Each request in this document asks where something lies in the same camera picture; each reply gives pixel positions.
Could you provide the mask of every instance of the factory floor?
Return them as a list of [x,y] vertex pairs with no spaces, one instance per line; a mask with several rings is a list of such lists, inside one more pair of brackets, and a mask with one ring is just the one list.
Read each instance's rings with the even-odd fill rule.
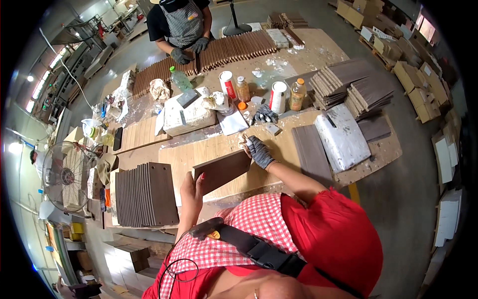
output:
[[[228,4],[211,4],[210,8],[213,16],[212,33],[217,36],[219,29],[230,22],[231,13]],[[438,130],[438,120],[426,124],[415,120],[414,108],[408,97],[403,95],[403,88],[396,76],[387,72],[370,50],[359,42],[359,35],[353,27],[345,23],[335,9],[327,5],[326,0],[238,1],[235,10],[238,22],[266,22],[272,11],[298,11],[311,27],[323,29],[350,58],[368,60],[395,84],[394,98],[385,110],[398,135],[403,155],[358,181],[357,189],[360,205],[378,231],[383,247],[382,274],[372,295],[381,295],[383,299],[415,298],[430,261],[434,238],[435,205],[439,190],[430,138]],[[138,63],[141,70],[163,57],[164,53],[145,34],[117,49],[106,66],[89,81],[85,94],[90,102],[96,103],[103,86],[114,75],[121,74],[133,63]],[[72,126],[78,126],[83,118],[91,117],[91,110],[81,98],[70,109],[74,113]],[[114,230],[101,230],[87,225],[87,232],[92,232],[87,236],[90,239],[89,250],[94,251],[95,261],[101,260],[101,241],[109,241]]]

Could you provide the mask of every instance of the ceiling light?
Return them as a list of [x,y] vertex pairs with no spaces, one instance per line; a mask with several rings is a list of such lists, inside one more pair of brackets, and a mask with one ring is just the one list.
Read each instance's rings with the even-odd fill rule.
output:
[[11,143],[9,146],[8,146],[8,151],[12,154],[19,154],[23,151],[23,145],[20,144],[20,143]]

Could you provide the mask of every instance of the hat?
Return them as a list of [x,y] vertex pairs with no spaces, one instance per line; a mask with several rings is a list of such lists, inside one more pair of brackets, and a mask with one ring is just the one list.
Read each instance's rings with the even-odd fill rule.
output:
[[35,150],[32,150],[30,152],[30,161],[31,161],[32,164],[35,163],[35,160],[33,160],[33,154],[35,154]]

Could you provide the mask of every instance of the orange bottle cap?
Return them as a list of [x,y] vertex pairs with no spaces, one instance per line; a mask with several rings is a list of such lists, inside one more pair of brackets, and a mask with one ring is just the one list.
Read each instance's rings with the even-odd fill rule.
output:
[[238,108],[239,108],[239,110],[244,110],[244,109],[247,108],[247,104],[244,103],[244,102],[240,102],[240,103],[238,104]]

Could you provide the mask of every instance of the gray work glove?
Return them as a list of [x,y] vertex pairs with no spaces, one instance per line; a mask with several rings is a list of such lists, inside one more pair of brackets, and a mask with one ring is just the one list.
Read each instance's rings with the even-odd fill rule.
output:
[[175,62],[181,65],[187,65],[191,60],[193,60],[188,55],[184,54],[184,52],[180,48],[174,48],[171,51],[171,57],[174,59]]
[[193,49],[194,52],[199,53],[201,51],[206,50],[207,43],[209,43],[209,39],[203,36],[200,39],[198,39],[191,48]]
[[272,110],[269,108],[269,105],[262,104],[250,120],[249,125],[253,125],[255,121],[277,123],[278,120],[279,116],[272,112]]
[[269,153],[269,148],[267,145],[265,145],[264,142],[262,142],[262,140],[256,136],[252,135],[249,136],[249,138],[246,138],[246,145],[249,149],[252,159],[254,159],[260,168],[266,169],[267,165],[274,161],[271,153]]

